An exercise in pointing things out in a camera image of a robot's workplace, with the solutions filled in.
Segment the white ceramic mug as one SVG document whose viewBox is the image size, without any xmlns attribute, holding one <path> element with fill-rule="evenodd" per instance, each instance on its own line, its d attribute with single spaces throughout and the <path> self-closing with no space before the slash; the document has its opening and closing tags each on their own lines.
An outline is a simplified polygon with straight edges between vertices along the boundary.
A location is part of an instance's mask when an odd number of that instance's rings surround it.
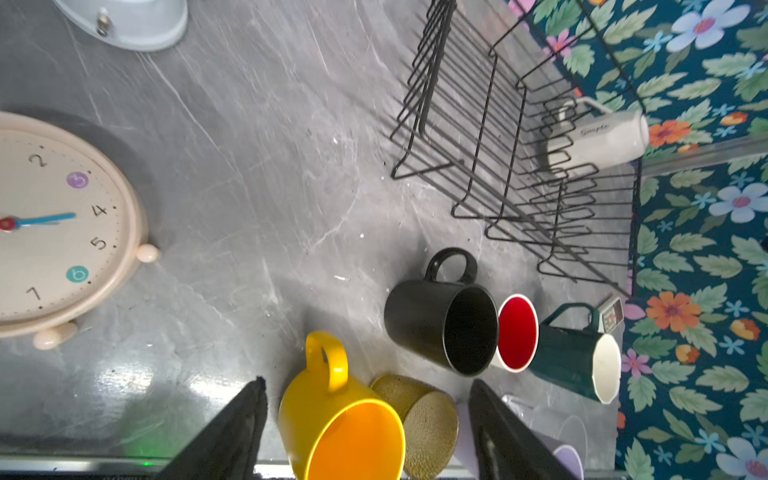
<svg viewBox="0 0 768 480">
<path fill-rule="evenodd" d="M 570 99 L 557 110 L 546 144 L 549 169 L 594 167 L 601 171 L 640 158 L 650 145 L 650 127 L 640 110 L 614 111 L 591 97 Z"/>
</svg>

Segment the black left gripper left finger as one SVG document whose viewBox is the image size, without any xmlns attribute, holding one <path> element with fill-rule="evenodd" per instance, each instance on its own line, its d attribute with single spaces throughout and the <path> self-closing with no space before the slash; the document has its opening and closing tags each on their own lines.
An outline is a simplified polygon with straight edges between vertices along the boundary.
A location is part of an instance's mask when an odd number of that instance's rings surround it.
<svg viewBox="0 0 768 480">
<path fill-rule="evenodd" d="M 268 415 L 262 377 L 243 389 L 166 465 L 158 479 L 258 479 L 254 472 Z"/>
</svg>

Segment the yellow mug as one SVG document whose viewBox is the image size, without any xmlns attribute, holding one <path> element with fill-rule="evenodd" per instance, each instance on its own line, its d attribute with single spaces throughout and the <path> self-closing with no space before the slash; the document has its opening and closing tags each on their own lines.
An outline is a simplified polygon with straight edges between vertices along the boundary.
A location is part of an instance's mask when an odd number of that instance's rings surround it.
<svg viewBox="0 0 768 480">
<path fill-rule="evenodd" d="M 399 479 L 406 452 L 394 408 L 350 373 L 346 350 L 310 333 L 306 367 L 287 387 L 278 429 L 298 479 Z"/>
</svg>

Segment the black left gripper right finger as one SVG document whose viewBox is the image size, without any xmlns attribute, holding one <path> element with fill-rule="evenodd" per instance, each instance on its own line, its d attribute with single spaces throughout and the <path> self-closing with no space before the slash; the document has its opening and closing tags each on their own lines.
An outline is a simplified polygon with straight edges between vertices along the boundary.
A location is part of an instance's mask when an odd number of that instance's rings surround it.
<svg viewBox="0 0 768 480">
<path fill-rule="evenodd" d="M 468 407 L 481 479 L 574 477 L 484 381 L 473 381 Z"/>
</svg>

